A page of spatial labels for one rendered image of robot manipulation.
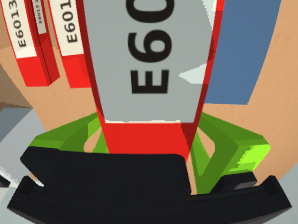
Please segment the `red box of welding electrodes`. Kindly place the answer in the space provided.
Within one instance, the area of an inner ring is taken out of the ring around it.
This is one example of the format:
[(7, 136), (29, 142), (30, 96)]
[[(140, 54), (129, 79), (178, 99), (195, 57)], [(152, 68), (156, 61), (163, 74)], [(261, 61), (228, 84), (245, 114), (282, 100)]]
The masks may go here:
[(109, 153), (174, 153), (187, 162), (224, 1), (75, 0)]

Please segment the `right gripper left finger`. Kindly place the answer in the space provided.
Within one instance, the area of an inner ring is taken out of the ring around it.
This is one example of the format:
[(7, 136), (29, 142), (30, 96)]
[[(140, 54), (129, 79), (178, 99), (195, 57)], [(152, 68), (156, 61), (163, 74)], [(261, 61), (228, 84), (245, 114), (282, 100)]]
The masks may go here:
[[(36, 136), (29, 146), (85, 152), (85, 142), (100, 128), (99, 116), (95, 112)], [(109, 153), (102, 130), (92, 153)]]

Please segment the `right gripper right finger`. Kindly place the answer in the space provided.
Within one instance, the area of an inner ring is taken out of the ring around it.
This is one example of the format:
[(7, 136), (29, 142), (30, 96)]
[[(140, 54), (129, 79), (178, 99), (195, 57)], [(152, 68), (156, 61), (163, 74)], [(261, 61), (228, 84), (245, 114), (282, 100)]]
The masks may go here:
[(203, 111), (198, 128), (214, 142), (215, 151), (210, 159), (196, 130), (190, 155), (197, 194), (210, 193), (224, 175), (253, 172), (270, 150), (262, 135)]

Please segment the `red welding electrode box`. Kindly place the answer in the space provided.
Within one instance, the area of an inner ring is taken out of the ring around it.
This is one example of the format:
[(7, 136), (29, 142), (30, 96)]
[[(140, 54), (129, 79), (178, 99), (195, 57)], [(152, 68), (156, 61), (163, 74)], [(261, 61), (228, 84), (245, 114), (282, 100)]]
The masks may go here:
[(53, 29), (70, 88), (91, 87), (75, 0), (48, 0)]

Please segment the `red box with white label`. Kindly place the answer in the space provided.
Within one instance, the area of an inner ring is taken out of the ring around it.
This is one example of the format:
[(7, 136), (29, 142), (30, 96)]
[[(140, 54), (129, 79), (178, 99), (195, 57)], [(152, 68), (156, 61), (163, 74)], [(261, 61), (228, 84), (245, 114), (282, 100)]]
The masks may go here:
[(0, 0), (10, 43), (26, 87), (49, 86), (58, 71), (44, 0)]

